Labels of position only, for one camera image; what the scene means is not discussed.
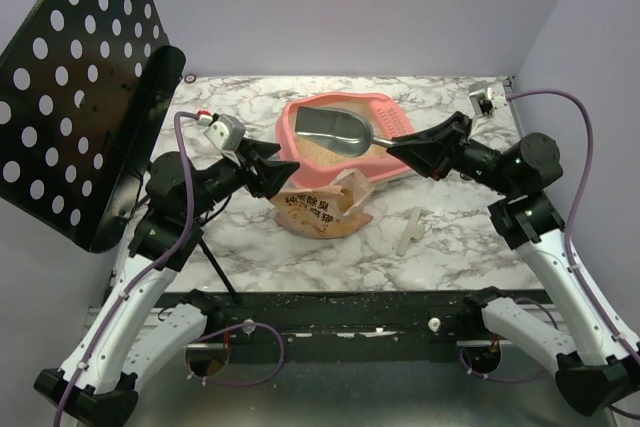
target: black metal frame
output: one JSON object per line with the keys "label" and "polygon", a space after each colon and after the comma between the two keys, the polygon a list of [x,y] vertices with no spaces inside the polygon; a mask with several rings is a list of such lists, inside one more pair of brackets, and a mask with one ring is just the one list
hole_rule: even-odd
{"label": "black metal frame", "polygon": [[[543,290],[511,290],[509,296],[550,303]],[[429,360],[457,362],[456,342],[489,339],[482,326],[461,325],[459,314],[469,291],[425,292],[248,292],[236,304],[228,293],[207,293],[222,304],[226,325],[247,319],[274,327],[286,341],[285,362],[373,362]],[[170,308],[184,297],[164,294],[156,307]],[[429,319],[442,321],[439,332]],[[366,336],[382,327],[393,335]],[[349,338],[345,334],[355,334]],[[273,363],[278,343],[256,329],[232,338],[230,362]]]}

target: metal floor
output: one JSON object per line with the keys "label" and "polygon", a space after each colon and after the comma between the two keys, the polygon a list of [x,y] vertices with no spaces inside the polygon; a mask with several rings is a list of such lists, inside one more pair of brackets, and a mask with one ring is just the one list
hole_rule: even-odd
{"label": "metal floor", "polygon": [[[520,350],[503,346],[497,375],[537,369]],[[229,365],[225,380],[250,380],[270,366]],[[187,381],[173,359],[143,392],[127,427],[602,427],[609,412],[573,412],[551,377],[520,385],[484,382],[458,364],[430,362],[286,364],[275,379],[252,388],[203,388]]]}

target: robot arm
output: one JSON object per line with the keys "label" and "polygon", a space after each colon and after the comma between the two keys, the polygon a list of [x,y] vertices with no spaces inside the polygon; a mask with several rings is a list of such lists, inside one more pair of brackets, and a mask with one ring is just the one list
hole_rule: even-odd
{"label": "robot arm", "polygon": [[[470,94],[476,113],[490,114],[495,93],[474,85]],[[504,94],[497,97],[504,101]],[[637,352],[640,338],[609,304],[573,247],[574,263],[567,259],[564,221],[543,191],[562,176],[555,141],[533,133],[499,152],[475,141],[472,132],[472,120],[456,112],[434,128],[391,139],[387,152],[424,177],[441,180],[456,170],[504,196],[489,207],[492,223],[540,280],[571,336],[551,329],[502,296],[478,305],[482,321],[487,330],[545,366],[571,406],[591,415],[638,390],[640,369],[622,344],[628,342]],[[614,335],[594,299],[619,334]]]}
{"label": "robot arm", "polygon": [[[136,343],[149,312],[202,238],[200,217],[242,187],[256,198],[275,195],[299,167],[297,162],[269,160],[280,146],[244,138],[244,126],[233,117],[201,112],[196,120],[207,126],[204,135],[223,159],[204,170],[189,166],[195,221],[185,242],[164,264],[145,273],[152,261],[176,244],[187,219],[184,166],[178,152],[169,152],[151,166],[146,185],[149,208],[136,227],[130,258],[105,305],[60,368],[43,370],[35,382],[37,391],[89,427],[123,426],[138,393],[169,359],[202,334],[223,327],[217,300],[195,290]],[[135,288],[127,289],[140,275]]]}

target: black perforated board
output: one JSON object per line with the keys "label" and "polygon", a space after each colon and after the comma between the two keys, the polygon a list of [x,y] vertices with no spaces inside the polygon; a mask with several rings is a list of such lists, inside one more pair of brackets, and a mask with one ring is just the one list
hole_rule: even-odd
{"label": "black perforated board", "polygon": [[115,245],[184,65],[159,86],[168,44],[153,0],[38,0],[0,56],[0,196]]}

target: paper bag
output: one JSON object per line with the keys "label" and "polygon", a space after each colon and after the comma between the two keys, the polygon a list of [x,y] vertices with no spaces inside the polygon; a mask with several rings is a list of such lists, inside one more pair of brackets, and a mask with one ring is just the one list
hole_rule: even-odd
{"label": "paper bag", "polygon": [[364,204],[373,184],[357,169],[342,171],[330,185],[282,190],[270,202],[278,209],[280,227],[312,239],[335,239],[371,222]]}

